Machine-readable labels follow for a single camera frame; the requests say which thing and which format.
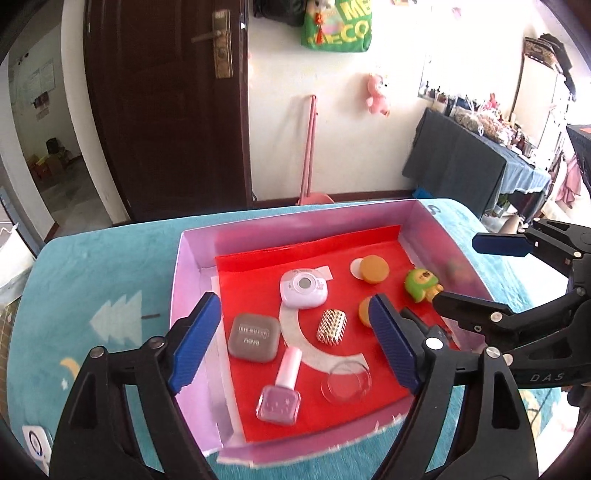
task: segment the cardboard box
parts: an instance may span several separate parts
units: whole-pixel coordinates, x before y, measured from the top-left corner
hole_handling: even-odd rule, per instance
[[[32,168],[33,165],[35,163],[37,163],[38,161],[39,161],[39,157],[37,157],[35,154],[33,154],[27,159],[27,165],[29,166],[29,168]]]
[[[48,155],[45,159],[45,163],[47,163],[52,175],[58,175],[64,171],[64,167],[61,164],[60,154]]]
[[[281,247],[389,225],[401,225],[398,239],[409,259],[417,266],[437,272],[449,291],[492,300],[469,260],[431,212],[418,200],[397,200],[304,210],[184,231],[174,272],[170,326],[189,315],[204,292],[219,291],[218,255]],[[461,330],[457,323],[448,327],[460,348],[471,350],[482,346],[483,337],[477,333]],[[411,397],[403,398],[371,415],[308,436],[282,442],[233,443],[238,438],[233,437],[239,426],[231,412],[238,415],[238,407],[233,393],[229,395],[226,390],[232,380],[229,365],[225,363],[228,358],[225,348],[225,334],[223,329],[218,329],[193,382],[181,390],[176,400],[201,450],[207,455],[222,449],[219,458],[227,463],[267,465],[302,458],[310,452],[329,451],[390,425],[392,419],[408,412],[412,401]]]

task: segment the bottle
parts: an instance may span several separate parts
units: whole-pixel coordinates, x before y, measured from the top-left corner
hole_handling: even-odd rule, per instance
[[[275,385],[262,389],[256,408],[259,420],[279,425],[293,425],[300,410],[300,393],[294,390],[300,369],[301,350],[291,346],[283,354]]]
[[[428,91],[429,91],[429,81],[427,81],[427,83],[423,86],[423,88],[421,88],[419,95],[426,97]]]

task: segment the white curved paper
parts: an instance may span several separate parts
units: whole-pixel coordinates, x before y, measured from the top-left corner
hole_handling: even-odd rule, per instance
[[[301,361],[308,365],[308,367],[312,367],[319,372],[329,373],[333,367],[343,361],[355,361],[369,370],[369,365],[362,353],[343,356],[332,355],[312,345],[300,329],[298,311],[297,309],[286,307],[281,302],[279,323],[281,325],[281,334],[287,346],[298,347],[301,350]]]

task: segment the gold brush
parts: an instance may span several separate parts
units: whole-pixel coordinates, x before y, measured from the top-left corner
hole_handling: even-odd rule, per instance
[[[341,310],[325,310],[318,325],[316,338],[327,345],[338,345],[343,339],[347,316]]]

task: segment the green bag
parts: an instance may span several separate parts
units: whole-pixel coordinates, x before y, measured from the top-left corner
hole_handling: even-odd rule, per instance
[[[301,44],[312,50],[361,52],[371,43],[371,0],[308,1]]]

